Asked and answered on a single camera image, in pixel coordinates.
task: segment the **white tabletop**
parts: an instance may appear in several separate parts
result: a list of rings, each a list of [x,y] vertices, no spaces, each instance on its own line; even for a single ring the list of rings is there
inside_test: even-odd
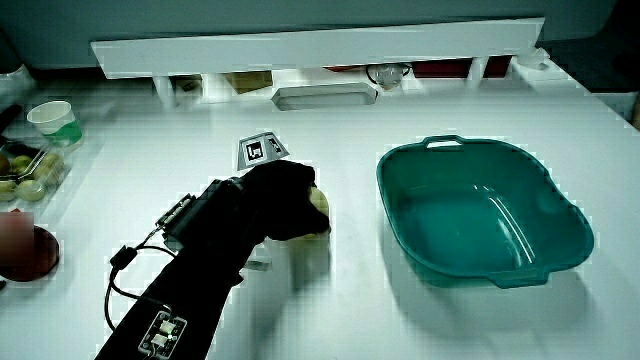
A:
[[[80,82],[66,98],[86,141],[64,196],[36,219],[58,238],[62,260],[46,278],[0,292],[0,358],[94,358],[110,334],[108,259],[140,242],[185,193],[238,175],[237,141],[262,131],[279,137],[288,160],[316,169],[333,232],[266,241],[272,268],[243,270],[209,358],[635,357],[640,134],[566,74],[551,78],[527,84],[510,73],[475,90],[428,80],[424,91],[382,93],[374,105],[289,112],[268,100],[165,112],[150,81]],[[25,128],[14,124],[9,135]],[[587,261],[543,286],[423,284],[391,232],[376,166],[395,146],[442,134],[500,139],[541,160],[593,228]],[[139,256],[121,286],[141,293],[168,260]],[[118,295],[111,303],[116,323],[132,305]]]

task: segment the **black cable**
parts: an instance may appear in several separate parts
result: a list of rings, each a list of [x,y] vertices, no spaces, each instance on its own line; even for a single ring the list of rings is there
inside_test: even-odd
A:
[[[153,231],[151,231],[149,233],[149,235],[147,235],[147,237],[144,239],[144,241],[141,242],[140,245],[136,246],[136,249],[141,247],[141,246],[144,246],[147,243],[147,241],[149,241],[149,239],[151,239],[153,237],[153,235],[155,235],[158,231],[160,231],[160,229],[161,229],[160,227],[157,227],[157,228],[153,229]]]
[[[406,66],[406,71],[402,72],[402,76],[405,77],[405,76],[407,76],[409,74],[409,71],[411,71],[413,66],[412,65],[407,65],[405,63],[401,63],[401,64],[402,64],[402,66]]]
[[[161,248],[159,246],[145,245],[147,243],[147,241],[149,241],[149,239],[151,239],[153,237],[153,235],[155,235],[160,229],[161,229],[161,227],[157,227],[153,231],[151,231],[149,233],[149,235],[147,235],[147,237],[144,239],[144,241],[141,242],[138,246],[135,247],[135,252],[137,252],[138,250],[142,250],[142,249],[153,249],[153,250],[159,250],[159,251],[165,252],[165,253],[167,253],[167,254],[169,254],[169,255],[171,255],[172,257],[175,258],[176,255],[174,253],[172,253],[171,251],[167,250],[167,249]],[[136,255],[135,252],[133,252],[133,255],[130,258],[125,259],[125,263],[123,265],[121,265],[122,268],[124,268],[128,264],[129,261],[133,260],[133,257],[135,257],[135,255]],[[107,291],[106,291],[105,296],[104,296],[104,317],[105,317],[105,320],[107,321],[107,325],[109,325],[109,328],[111,329],[111,331],[115,331],[116,330],[115,326],[113,325],[113,322],[111,321],[111,317],[109,315],[109,298],[111,296],[111,289],[115,290],[118,294],[120,294],[122,296],[126,296],[126,297],[128,297],[130,299],[144,300],[144,301],[148,301],[150,303],[156,304],[156,305],[160,305],[160,306],[166,308],[169,311],[169,314],[171,314],[171,312],[172,312],[171,307],[169,305],[161,302],[161,301],[158,301],[156,299],[152,299],[152,298],[149,298],[149,297],[146,297],[146,296],[134,295],[134,294],[128,293],[128,292],[120,289],[115,284],[115,279],[116,279],[116,276],[118,275],[118,271],[120,269],[121,268],[119,268],[119,269],[112,268],[111,269],[111,274],[109,275],[109,284],[107,285]]]
[[[176,254],[172,253],[171,251],[169,251],[169,250],[167,250],[165,248],[161,248],[159,246],[153,246],[153,245],[143,245],[143,246],[138,245],[138,246],[136,246],[136,250],[141,250],[141,249],[159,250],[159,251],[162,251],[162,252],[165,252],[165,253],[171,255],[172,257],[176,257]]]
[[[157,348],[155,345],[151,345],[151,348],[153,349],[153,351],[151,351],[151,352],[149,353],[149,355],[147,355],[147,356],[146,356],[144,359],[142,359],[142,360],[148,360],[148,359],[151,359],[151,358],[153,358],[154,356],[156,356],[156,352],[158,351],[158,348]]]
[[[369,75],[369,68],[371,67],[371,65],[367,65],[364,67],[364,72],[367,74],[367,77],[369,78],[369,80],[371,80],[372,83],[374,84],[378,84],[375,80],[373,80],[373,78],[371,77],[371,75]]]
[[[115,290],[118,294],[122,295],[122,296],[126,296],[130,299],[134,299],[134,300],[145,300],[148,301],[150,303],[156,304],[156,305],[160,305],[164,308],[166,308],[169,311],[169,314],[171,314],[171,307],[165,303],[163,303],[162,301],[158,301],[156,299],[150,298],[150,297],[146,297],[146,296],[141,296],[141,295],[135,295],[135,294],[131,294],[128,293],[122,289],[120,289],[116,283],[115,283],[115,279],[116,279],[116,275],[118,274],[117,271],[112,271],[111,272],[111,277],[109,279],[109,285],[111,286],[111,288],[113,290]]]
[[[109,325],[111,331],[116,331],[116,327],[113,326],[111,317],[109,316],[109,295],[111,295],[111,282],[109,282],[109,285],[107,286],[107,293],[104,296],[104,317],[107,319],[107,325]]]

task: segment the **gloved hand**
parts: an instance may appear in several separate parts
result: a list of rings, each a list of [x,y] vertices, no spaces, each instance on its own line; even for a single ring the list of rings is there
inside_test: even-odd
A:
[[[258,209],[256,221],[273,240],[329,230],[329,217],[309,200],[314,181],[313,167],[287,160],[258,165],[240,179],[245,198]]]

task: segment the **gray wall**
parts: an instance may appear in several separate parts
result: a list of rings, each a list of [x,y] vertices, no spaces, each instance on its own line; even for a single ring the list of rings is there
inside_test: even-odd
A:
[[[584,38],[602,28],[615,2],[616,0],[0,0],[0,28],[25,64],[38,69],[55,69],[98,66],[89,46],[93,40],[158,36],[545,16],[541,40]]]

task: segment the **green paper cup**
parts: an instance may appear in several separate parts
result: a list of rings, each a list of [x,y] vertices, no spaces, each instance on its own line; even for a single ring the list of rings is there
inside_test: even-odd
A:
[[[27,120],[54,146],[76,149],[84,142],[82,131],[66,101],[50,101],[33,108]]]

